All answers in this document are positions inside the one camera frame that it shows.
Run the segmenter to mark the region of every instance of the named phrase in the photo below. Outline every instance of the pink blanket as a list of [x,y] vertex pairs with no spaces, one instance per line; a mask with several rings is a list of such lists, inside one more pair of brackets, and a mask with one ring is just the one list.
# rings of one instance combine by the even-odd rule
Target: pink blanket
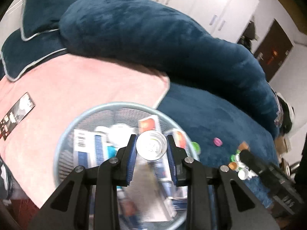
[[158,71],[71,54],[39,65],[15,83],[4,77],[0,81],[0,120],[26,92],[36,106],[6,141],[0,139],[0,155],[40,208],[55,190],[56,144],[74,118],[112,101],[156,108],[168,88],[168,77]]

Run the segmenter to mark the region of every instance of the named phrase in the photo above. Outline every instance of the blue blanket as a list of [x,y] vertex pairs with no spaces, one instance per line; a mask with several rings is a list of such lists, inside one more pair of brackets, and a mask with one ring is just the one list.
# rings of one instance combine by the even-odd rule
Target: blue blanket
[[[277,164],[271,134],[234,105],[207,91],[171,82],[158,110],[177,122],[192,141],[199,143],[200,161],[209,167],[228,164],[243,141],[249,144],[253,154]],[[222,140],[221,147],[214,145],[215,137]],[[268,189],[259,178],[246,180],[245,184],[264,206],[271,204]]]

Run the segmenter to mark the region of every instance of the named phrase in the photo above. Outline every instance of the green bottle cap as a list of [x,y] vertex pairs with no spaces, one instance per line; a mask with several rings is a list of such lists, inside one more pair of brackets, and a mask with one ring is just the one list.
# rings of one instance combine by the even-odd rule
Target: green bottle cap
[[193,148],[196,151],[196,154],[199,155],[201,153],[201,147],[199,146],[198,143],[192,142]]
[[235,155],[230,156],[230,161],[235,162]]

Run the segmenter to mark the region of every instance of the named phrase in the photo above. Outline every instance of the blue gripper pad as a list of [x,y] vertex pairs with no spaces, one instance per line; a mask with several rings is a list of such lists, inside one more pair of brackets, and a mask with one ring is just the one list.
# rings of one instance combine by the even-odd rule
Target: blue gripper pad
[[100,135],[95,135],[95,158],[97,165],[99,166],[105,161],[105,157],[102,150],[102,139]]
[[128,184],[132,181],[136,156],[137,156],[137,153],[138,153],[137,150],[136,150],[136,145],[135,145],[137,139],[138,139],[138,136],[136,136],[134,142],[132,143],[130,156],[129,156],[129,159],[127,161],[127,182],[128,182]]
[[87,153],[78,151],[78,164],[88,168]]
[[170,147],[168,138],[166,137],[166,139],[167,139],[166,154],[167,154],[169,170],[170,170],[170,173],[171,173],[172,181],[173,181],[174,185],[176,186],[176,184],[177,184],[176,166],[175,166],[175,162],[174,162],[174,158],[173,158],[173,154],[172,154],[172,149]]

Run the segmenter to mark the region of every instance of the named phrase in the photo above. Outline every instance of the trash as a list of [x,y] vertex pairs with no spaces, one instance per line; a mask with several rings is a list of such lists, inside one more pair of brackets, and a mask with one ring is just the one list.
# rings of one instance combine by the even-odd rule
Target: trash
[[174,138],[176,147],[186,149],[187,141],[186,141],[185,133],[183,131],[179,129],[171,129],[169,131],[166,131],[164,135],[165,136],[172,135]]
[[236,160],[235,160],[235,155],[231,155],[231,156],[230,156],[230,161],[231,161],[231,162],[236,162]]
[[165,136],[154,130],[145,131],[140,134],[135,145],[138,154],[149,161],[162,158],[167,150],[167,140]]
[[222,146],[222,144],[223,144],[223,142],[221,141],[221,139],[219,139],[219,138],[217,138],[217,137],[215,137],[215,138],[213,139],[213,143],[214,143],[217,147],[220,147],[220,146]]
[[248,168],[243,162],[237,162],[239,168]]
[[133,201],[121,189],[117,189],[119,203],[119,218],[124,218],[130,229],[142,229],[139,224],[139,212]]
[[250,147],[248,146],[248,144],[246,142],[242,142],[239,147],[238,147],[238,150],[239,151],[242,151],[242,150],[249,150]]
[[114,124],[110,128],[97,126],[95,131],[105,133],[108,137],[108,142],[118,149],[126,147],[131,134],[135,133],[134,128],[123,123]]
[[196,142],[192,142],[192,145],[193,145],[194,150],[196,151],[196,154],[197,154],[197,155],[200,155],[200,153],[201,153],[201,147],[199,146],[199,144],[196,143]]
[[139,121],[139,134],[150,130],[161,132],[159,117],[157,115],[151,115]]
[[237,172],[239,171],[239,165],[238,165],[237,162],[230,162],[228,164],[228,167],[231,168],[234,171],[237,171]]
[[246,180],[248,178],[248,169],[246,168],[242,168],[239,170],[238,172],[238,177],[241,179],[241,180]]
[[254,176],[258,176],[254,171],[249,170],[248,177],[253,178]]
[[240,160],[240,155],[239,154],[236,154],[235,156],[234,156],[234,159],[236,160],[236,162],[240,162],[241,160]]

